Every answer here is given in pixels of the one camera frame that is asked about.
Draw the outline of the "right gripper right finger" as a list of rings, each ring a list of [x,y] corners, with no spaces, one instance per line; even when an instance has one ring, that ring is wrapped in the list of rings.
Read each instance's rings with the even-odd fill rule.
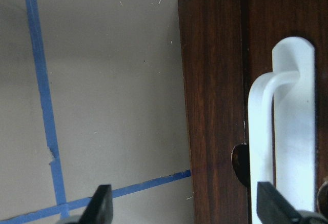
[[[257,183],[257,216],[264,224],[327,223],[318,212],[296,210],[268,181]]]

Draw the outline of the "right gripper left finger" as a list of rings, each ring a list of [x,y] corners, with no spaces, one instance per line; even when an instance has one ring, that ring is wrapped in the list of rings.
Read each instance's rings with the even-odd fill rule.
[[[62,219],[59,223],[107,223],[113,221],[113,197],[111,185],[99,185],[81,216]]]

